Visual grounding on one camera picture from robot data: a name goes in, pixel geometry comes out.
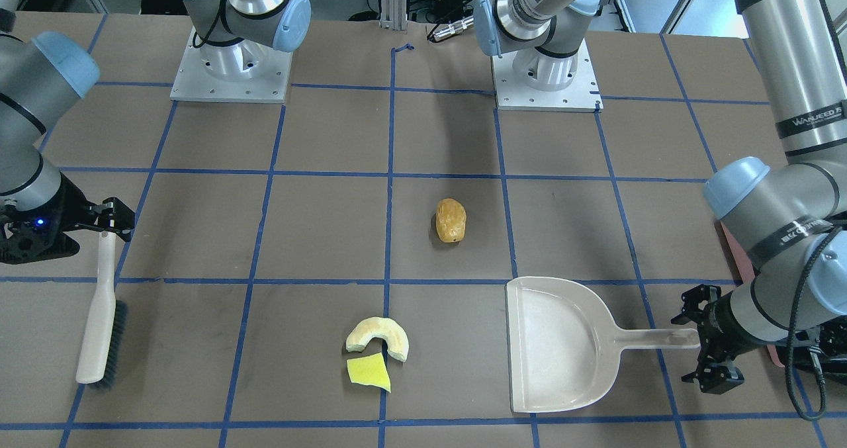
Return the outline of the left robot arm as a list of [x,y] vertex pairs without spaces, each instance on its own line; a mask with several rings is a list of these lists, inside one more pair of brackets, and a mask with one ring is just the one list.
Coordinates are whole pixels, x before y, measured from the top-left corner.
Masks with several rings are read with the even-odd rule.
[[682,294],[677,330],[624,330],[595,291],[559,277],[506,283],[515,412],[602,399],[626,349],[699,349],[683,376],[708,394],[742,384],[735,358],[845,315],[845,73],[824,0],[735,0],[787,164],[745,157],[704,186],[708,206],[757,274],[729,294]]

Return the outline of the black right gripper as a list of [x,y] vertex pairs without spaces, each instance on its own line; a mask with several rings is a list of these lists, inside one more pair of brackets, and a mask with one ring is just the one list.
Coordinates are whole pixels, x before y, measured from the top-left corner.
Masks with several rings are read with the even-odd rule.
[[87,229],[112,233],[129,243],[136,213],[116,197],[90,204],[83,191],[66,175],[60,188],[42,206],[24,210],[22,201],[2,197],[1,262],[20,265],[76,255],[79,243],[67,232]]

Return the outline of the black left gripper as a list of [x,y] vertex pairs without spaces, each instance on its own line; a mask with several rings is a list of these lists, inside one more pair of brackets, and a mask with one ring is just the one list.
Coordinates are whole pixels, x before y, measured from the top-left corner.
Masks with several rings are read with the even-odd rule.
[[735,359],[754,351],[754,337],[733,315],[731,295],[721,297],[717,285],[698,285],[684,292],[681,299],[682,308],[671,324],[683,326],[693,322],[701,336],[696,369],[683,375],[682,382],[696,384],[705,394],[725,394],[744,384],[744,375]]

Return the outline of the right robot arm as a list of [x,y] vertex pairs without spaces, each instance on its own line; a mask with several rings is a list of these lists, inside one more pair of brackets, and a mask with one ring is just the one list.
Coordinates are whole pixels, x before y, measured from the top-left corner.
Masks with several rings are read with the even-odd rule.
[[72,39],[46,31],[25,42],[2,34],[1,201],[4,264],[70,257],[79,244],[69,232],[109,232],[128,242],[136,214],[111,197],[89,201],[37,149],[100,76],[93,57]]

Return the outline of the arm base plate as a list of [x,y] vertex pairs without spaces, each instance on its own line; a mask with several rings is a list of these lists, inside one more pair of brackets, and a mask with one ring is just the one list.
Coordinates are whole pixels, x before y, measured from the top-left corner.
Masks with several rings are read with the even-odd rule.
[[597,113],[604,109],[585,40],[575,55],[566,58],[526,49],[490,61],[500,110]]
[[293,53],[242,41],[228,47],[203,44],[191,29],[170,92],[181,102],[284,104]]

